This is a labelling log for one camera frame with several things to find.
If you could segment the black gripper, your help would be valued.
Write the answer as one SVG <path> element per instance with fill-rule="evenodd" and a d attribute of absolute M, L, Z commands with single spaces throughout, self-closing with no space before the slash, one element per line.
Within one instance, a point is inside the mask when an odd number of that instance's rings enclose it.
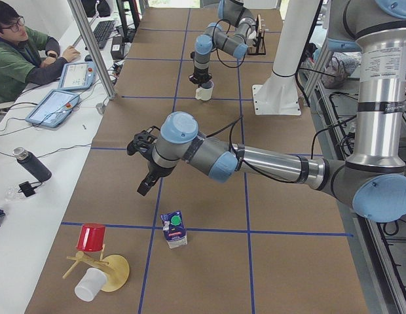
<path fill-rule="evenodd" d="M 137 189 L 137 193 L 142 196 L 146 196 L 160 178 L 167 177 L 172 173 L 172 168 L 159 166 L 152 157 L 152 151 L 157 140 L 157 137 L 151 134 L 152 131 L 142 130 L 135 134 L 133 140 L 126 147 L 127 155 L 132 156 L 139 152 L 148 161 L 149 172 Z"/>
<path fill-rule="evenodd" d="M 193 73 L 189 75 L 189 81 L 195 85 L 202 86 L 212 79 L 211 73 Z"/>

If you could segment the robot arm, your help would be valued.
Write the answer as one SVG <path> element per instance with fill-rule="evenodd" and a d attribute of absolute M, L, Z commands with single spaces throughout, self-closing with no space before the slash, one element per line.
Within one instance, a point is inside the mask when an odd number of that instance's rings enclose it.
<path fill-rule="evenodd" d="M 212 79 L 209 64 L 214 50 L 241 60 L 248 50 L 247 41 L 255 35 L 256 19 L 243 2 L 220 1 L 217 13 L 218 22 L 210 23 L 196 38 L 191 53 L 194 70 L 189 80 L 199 87 L 207 88 Z"/>
<path fill-rule="evenodd" d="M 285 185 L 305 184 L 345 204 L 363 218 L 391 222 L 406 214 L 405 162 L 399 157 L 406 110 L 406 1 L 332 1 L 325 41 L 332 50 L 361 54 L 355 115 L 354 151 L 347 160 L 323 156 L 311 110 L 296 98 L 295 71 L 316 17 L 317 1 L 291 1 L 272 69 L 260 89 L 240 102 L 242 116 L 224 130 L 206 135 L 201 126 L 218 105 L 181 102 L 161 126 L 133 136 L 128 155 L 147 166 L 140 194 L 161 178 L 171 196 L 196 191 L 199 180 L 219 183 L 252 173 L 252 191 L 274 195 Z"/>

